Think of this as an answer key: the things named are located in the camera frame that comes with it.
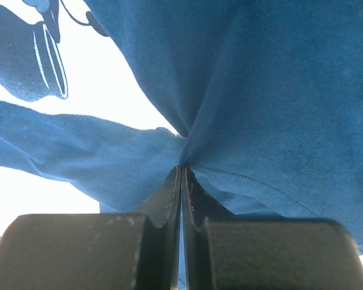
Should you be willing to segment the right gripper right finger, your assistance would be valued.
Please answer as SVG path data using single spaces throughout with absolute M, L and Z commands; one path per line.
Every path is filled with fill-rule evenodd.
M 181 174 L 188 289 L 363 289 L 348 231 L 330 219 L 239 217 Z

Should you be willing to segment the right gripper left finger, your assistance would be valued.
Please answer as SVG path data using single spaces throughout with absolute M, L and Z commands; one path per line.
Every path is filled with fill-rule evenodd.
M 0 239 L 0 289 L 177 289 L 181 173 L 130 213 L 17 217 Z

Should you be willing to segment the navy blue t-shirt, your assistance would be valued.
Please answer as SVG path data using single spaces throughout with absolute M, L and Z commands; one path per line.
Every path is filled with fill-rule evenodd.
M 363 254 L 363 1 L 0 1 L 0 166 L 123 212 L 177 165 Z

